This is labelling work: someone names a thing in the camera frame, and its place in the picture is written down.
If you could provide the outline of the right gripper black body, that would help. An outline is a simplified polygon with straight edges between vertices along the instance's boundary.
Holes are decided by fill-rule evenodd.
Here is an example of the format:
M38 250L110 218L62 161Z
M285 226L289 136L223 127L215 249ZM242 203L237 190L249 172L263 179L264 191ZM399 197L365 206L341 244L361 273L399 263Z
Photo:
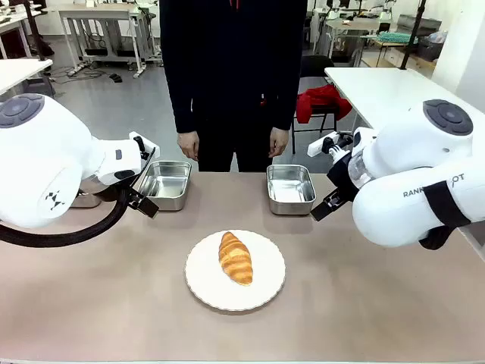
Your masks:
M331 199L339 202L353 202L358 193L358 188L349 176L349 162L352 157L350 151L333 163L332 168L327 173L328 179L335 186L335 190L329 195Z

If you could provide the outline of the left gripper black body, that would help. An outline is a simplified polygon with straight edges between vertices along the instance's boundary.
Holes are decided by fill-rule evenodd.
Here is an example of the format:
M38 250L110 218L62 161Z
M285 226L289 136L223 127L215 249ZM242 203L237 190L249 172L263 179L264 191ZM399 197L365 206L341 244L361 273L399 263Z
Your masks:
M130 193L131 194L137 194L138 191L136 189L136 184L139 181L139 179L145 174L148 166L150 165L154 155L156 153L156 148L154 147L152 151L148 154L147 158L145 159L145 163L142 166L141 171L134 177L133 181L130 184Z

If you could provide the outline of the person right hand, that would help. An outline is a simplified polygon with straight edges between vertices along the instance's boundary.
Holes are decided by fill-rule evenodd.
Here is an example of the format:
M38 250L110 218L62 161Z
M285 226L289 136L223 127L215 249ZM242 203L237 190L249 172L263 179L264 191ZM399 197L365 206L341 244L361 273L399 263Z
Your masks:
M187 158L199 160L199 135L195 131L177 134L177 143Z

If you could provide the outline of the person left hand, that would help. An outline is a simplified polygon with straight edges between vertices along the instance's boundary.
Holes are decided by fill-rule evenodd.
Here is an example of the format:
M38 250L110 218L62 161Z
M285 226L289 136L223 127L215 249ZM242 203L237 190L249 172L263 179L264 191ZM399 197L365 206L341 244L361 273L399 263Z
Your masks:
M268 157L275 158L282 155L289 141L289 131L273 127L270 134L270 150Z

